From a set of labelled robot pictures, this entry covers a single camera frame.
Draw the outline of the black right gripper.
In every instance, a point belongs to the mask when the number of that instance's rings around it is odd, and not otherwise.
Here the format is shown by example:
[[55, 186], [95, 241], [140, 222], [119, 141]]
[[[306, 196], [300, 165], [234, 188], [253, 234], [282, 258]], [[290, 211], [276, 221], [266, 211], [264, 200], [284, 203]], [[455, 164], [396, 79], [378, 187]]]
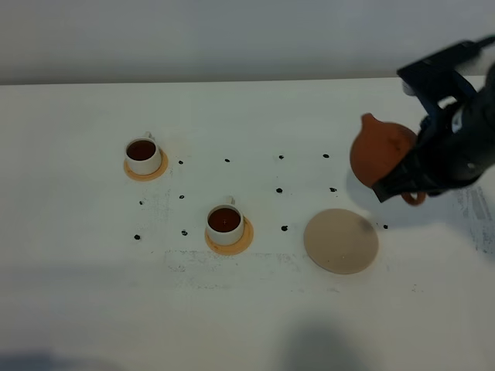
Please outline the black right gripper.
[[371, 188], [381, 203], [395, 196], [423, 203], [428, 194], [474, 183], [492, 166], [494, 97], [472, 96], [426, 117], [414, 148]]

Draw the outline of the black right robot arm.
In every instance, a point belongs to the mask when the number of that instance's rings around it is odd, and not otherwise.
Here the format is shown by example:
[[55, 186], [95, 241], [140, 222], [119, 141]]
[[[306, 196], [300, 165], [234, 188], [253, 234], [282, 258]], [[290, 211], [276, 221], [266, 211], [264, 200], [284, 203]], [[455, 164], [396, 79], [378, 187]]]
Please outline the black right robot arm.
[[407, 193], [438, 196], [472, 185], [494, 166], [494, 68], [479, 91], [461, 79], [465, 94], [444, 108], [430, 109], [418, 139], [391, 172], [372, 185], [380, 202]]

